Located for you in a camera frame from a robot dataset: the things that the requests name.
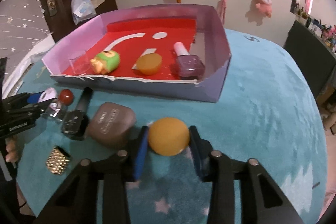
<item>brown earbud case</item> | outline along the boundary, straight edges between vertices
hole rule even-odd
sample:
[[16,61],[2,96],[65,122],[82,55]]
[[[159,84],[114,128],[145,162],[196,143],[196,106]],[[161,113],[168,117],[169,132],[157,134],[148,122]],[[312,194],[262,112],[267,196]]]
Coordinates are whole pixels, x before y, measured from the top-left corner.
[[129,107],[111,102],[103,103],[86,128],[86,135],[100,144],[120,149],[127,143],[129,129],[136,122]]

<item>pink box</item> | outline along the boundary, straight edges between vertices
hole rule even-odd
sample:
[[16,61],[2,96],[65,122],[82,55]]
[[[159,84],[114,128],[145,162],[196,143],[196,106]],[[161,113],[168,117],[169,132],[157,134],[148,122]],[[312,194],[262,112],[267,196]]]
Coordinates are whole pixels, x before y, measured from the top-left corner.
[[[201,80],[148,80],[104,75],[70,76],[62,74],[69,66],[68,54],[89,50],[106,34],[108,24],[149,18],[192,18],[196,20],[194,50],[205,64],[205,73]],[[63,84],[217,102],[230,59],[231,51],[225,30],[214,7],[163,4],[116,10],[98,15],[61,39],[42,58],[42,61],[49,70],[50,76]]]

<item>white curved line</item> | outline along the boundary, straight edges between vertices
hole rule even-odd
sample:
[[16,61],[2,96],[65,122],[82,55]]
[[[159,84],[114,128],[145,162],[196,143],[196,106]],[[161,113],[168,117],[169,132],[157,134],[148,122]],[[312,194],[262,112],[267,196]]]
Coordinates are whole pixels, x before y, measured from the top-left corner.
[[108,45],[104,51],[109,51],[111,50],[115,45],[119,44],[120,42],[130,39],[130,38],[134,38],[134,37],[143,37],[146,33],[145,32],[140,32],[140,33],[134,33],[134,34],[130,34],[130,35],[125,35],[124,37],[118,38],[116,40],[114,40],[110,45]]

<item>white plastic bag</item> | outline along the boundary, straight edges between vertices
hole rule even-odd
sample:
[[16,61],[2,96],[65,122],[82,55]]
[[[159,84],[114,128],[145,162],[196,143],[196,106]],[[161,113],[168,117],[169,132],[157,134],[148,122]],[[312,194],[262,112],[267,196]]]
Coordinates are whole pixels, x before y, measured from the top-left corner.
[[97,15],[91,0],[71,0],[71,10],[73,22],[76,25]]

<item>screw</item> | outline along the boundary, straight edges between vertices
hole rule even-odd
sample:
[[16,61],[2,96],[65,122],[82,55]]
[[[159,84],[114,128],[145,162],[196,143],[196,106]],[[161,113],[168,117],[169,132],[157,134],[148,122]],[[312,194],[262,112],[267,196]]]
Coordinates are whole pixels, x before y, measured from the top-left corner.
[[89,159],[81,160],[81,166],[88,166],[90,163],[91,163],[91,160]]
[[212,150],[211,155],[214,156],[214,157],[221,157],[222,152],[220,152],[218,150]]
[[117,152],[117,155],[118,155],[119,157],[126,157],[126,156],[127,156],[127,151],[126,151],[126,150],[119,150],[119,151]]
[[256,166],[256,165],[259,165],[259,162],[256,159],[252,158],[252,159],[249,159],[249,164]]

